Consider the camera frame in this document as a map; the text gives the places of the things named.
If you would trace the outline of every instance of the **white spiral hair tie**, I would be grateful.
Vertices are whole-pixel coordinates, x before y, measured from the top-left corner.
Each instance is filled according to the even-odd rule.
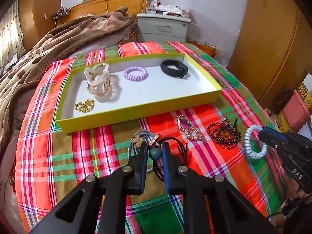
[[[262,130],[262,127],[260,127],[259,125],[251,125],[245,134],[245,150],[247,152],[247,155],[252,158],[252,159],[261,159],[264,157],[264,155],[266,154],[266,151],[268,149],[268,146],[266,144],[263,144],[262,150],[260,152],[254,152],[252,150],[251,147],[251,143],[250,143],[250,136],[252,134],[252,131],[258,131],[260,132]]]

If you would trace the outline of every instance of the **curtain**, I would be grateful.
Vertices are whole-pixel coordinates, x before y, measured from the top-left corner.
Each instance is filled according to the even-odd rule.
[[[0,75],[12,57],[24,49],[23,38],[18,18],[18,0],[15,0],[0,22]]]

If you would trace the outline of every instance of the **fitness tracker band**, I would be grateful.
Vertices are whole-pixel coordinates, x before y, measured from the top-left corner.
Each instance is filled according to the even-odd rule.
[[[168,68],[168,66],[175,66],[177,69]],[[165,74],[172,77],[183,78],[188,73],[188,67],[176,60],[163,61],[160,64],[160,68]]]

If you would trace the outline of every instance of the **plaid bedspread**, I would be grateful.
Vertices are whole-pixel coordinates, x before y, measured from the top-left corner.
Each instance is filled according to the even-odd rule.
[[[56,106],[73,68],[111,58],[148,53],[187,53],[223,87],[214,104],[197,106],[129,122],[65,135],[55,123]],[[206,143],[190,142],[177,130],[177,115],[187,116],[200,128]],[[118,47],[54,62],[47,69],[29,104],[17,145],[16,194],[24,226],[30,230],[65,195],[89,174],[110,175],[128,162],[127,147],[140,129],[175,136],[188,142],[188,166],[202,175],[221,174],[263,215],[275,213],[285,195],[286,176],[273,150],[260,160],[249,159],[243,138],[235,148],[225,150],[207,134],[207,126],[238,118],[244,134],[252,124],[273,128],[269,118],[231,73],[191,44],[127,43]],[[252,140],[260,151],[258,140]],[[178,154],[177,145],[171,149]],[[182,233],[183,208],[180,196],[169,196],[154,173],[148,174],[142,196],[128,196],[126,233]]]

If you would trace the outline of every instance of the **plastic container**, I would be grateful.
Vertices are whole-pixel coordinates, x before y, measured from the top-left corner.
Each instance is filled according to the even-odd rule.
[[[285,105],[283,111],[289,126],[296,132],[298,132],[310,118],[310,113],[305,107],[305,103],[297,90],[294,90],[294,95]]]

